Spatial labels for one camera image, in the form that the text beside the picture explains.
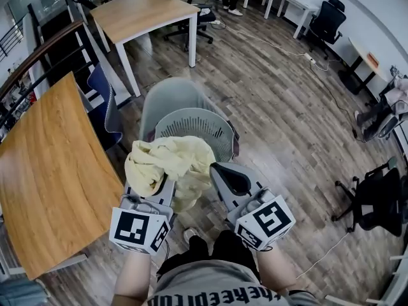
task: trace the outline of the chair backrest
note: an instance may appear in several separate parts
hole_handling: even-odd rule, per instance
[[[328,1],[323,1],[321,4],[319,15],[310,24],[310,29],[323,41],[333,44],[335,41],[337,29],[346,20],[346,15],[343,14],[344,5],[337,0],[333,1],[335,5]]]
[[[105,130],[114,135],[115,141],[119,142],[123,137],[120,113],[116,106],[112,86],[107,80],[100,63],[96,65],[94,71],[89,76],[87,83],[91,89],[94,89],[102,96],[104,101],[102,111],[105,115]]]
[[[402,185],[397,168],[391,169],[385,176],[373,175],[357,186],[356,201],[362,205],[372,205],[373,212],[362,215],[356,208],[354,216],[364,230],[381,226],[395,236],[402,233]]]
[[[329,3],[331,3],[332,5],[334,5],[334,7],[336,7],[337,9],[339,9],[341,12],[344,12],[345,8],[344,8],[344,3],[341,2],[340,0],[329,0]]]
[[[147,134],[169,113],[183,108],[210,110],[228,121],[228,117],[206,95],[201,87],[186,78],[167,78],[153,86],[146,96],[139,140],[147,141]]]

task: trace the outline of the black cable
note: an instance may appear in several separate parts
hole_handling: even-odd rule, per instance
[[[224,24],[224,27],[217,28],[217,27],[214,27],[213,24],[210,23],[211,28],[213,28],[213,29],[225,29],[225,28],[227,28],[227,22],[223,19],[223,17],[221,16],[221,13],[218,13],[218,14],[219,14],[219,18],[221,19],[221,23]]]
[[[167,240],[165,240],[164,242],[166,243],[166,246],[167,246],[166,258],[164,259],[164,260],[166,261],[166,260],[168,259],[168,255],[169,255],[169,253],[170,253],[170,246],[169,246]]]
[[[310,70],[311,70],[311,71],[313,72],[313,74],[319,79],[319,81],[324,85],[324,87],[326,88],[326,90],[330,93],[331,97],[334,99],[334,102],[335,102],[336,105],[337,105],[337,108],[339,108],[339,110],[342,110],[343,112],[346,112],[346,114],[347,114],[347,116],[348,116],[348,118],[349,118],[349,123],[350,123],[351,131],[353,132],[354,138],[355,138],[356,140],[358,140],[359,142],[361,142],[361,143],[366,143],[365,141],[363,141],[363,140],[361,140],[361,139],[358,138],[357,130],[355,130],[355,128],[354,128],[354,126],[353,126],[353,122],[352,122],[352,120],[351,120],[351,116],[350,116],[349,111],[348,111],[347,109],[342,108],[342,107],[337,103],[336,98],[334,97],[334,95],[333,95],[333,93],[331,92],[331,90],[327,87],[326,83],[325,83],[324,81],[322,81],[322,80],[320,79],[319,75],[313,70],[313,68],[312,68],[312,61],[311,61],[311,60],[310,60]]]

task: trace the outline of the blue chair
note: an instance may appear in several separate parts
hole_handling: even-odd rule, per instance
[[[88,113],[103,149],[106,151],[117,144],[126,154],[129,154],[129,151],[120,142],[123,138],[123,127],[115,102],[115,93],[100,63],[89,76],[87,84],[103,98],[103,103]]]

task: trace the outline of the black office chair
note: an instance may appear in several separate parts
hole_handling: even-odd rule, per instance
[[[187,3],[191,4],[192,1],[193,0],[187,0]],[[200,12],[202,9],[205,9],[205,8],[211,9],[212,7],[211,4],[196,4],[195,6],[200,9]],[[198,13],[198,17],[197,17],[197,35],[202,36],[204,38],[208,38],[208,44],[212,44],[214,38],[210,35],[203,33],[203,31],[207,29],[206,23],[215,21],[217,17],[215,17],[212,11],[210,11],[210,13],[203,15],[203,16],[200,16],[200,12]],[[189,33],[189,21],[188,20],[182,20],[173,25],[178,26],[178,31],[165,35],[164,36],[165,41],[168,41],[168,38],[170,36]],[[184,45],[184,51],[188,51],[188,48],[189,48],[189,44],[188,44],[188,35],[187,35],[186,44]]]
[[[115,94],[101,64],[96,65],[87,83],[103,98],[103,103],[88,112],[89,120],[103,149],[108,150],[117,144],[125,154],[129,154],[129,151],[120,142],[123,138],[122,122],[116,106]]]
[[[358,223],[364,230],[381,226],[399,237],[403,223],[402,209],[407,195],[404,188],[406,176],[400,179],[398,169],[394,168],[396,162],[396,158],[392,157],[386,164],[367,172],[361,183],[358,177],[353,177],[353,181],[357,183],[356,188],[353,188],[355,195],[344,184],[336,181],[335,185],[343,188],[351,200],[351,205],[342,215],[338,217],[333,215],[331,220],[339,221],[353,211],[353,226],[347,228],[347,232],[353,232]],[[385,168],[388,168],[389,172],[383,175]],[[371,205],[372,212],[363,214],[363,205]]]
[[[344,4],[339,0],[323,1],[319,15],[312,15],[312,20],[309,24],[309,38],[323,50],[326,55],[324,57],[325,60],[328,58],[325,42],[334,44],[339,37],[343,36],[340,31],[337,32],[337,29],[345,20]]]

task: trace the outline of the black and white marker cube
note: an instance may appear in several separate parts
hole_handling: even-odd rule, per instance
[[[114,207],[109,240],[129,251],[156,255],[169,231],[165,215]]]
[[[261,251],[284,236],[295,223],[289,207],[279,195],[237,219],[235,233],[247,244]]]

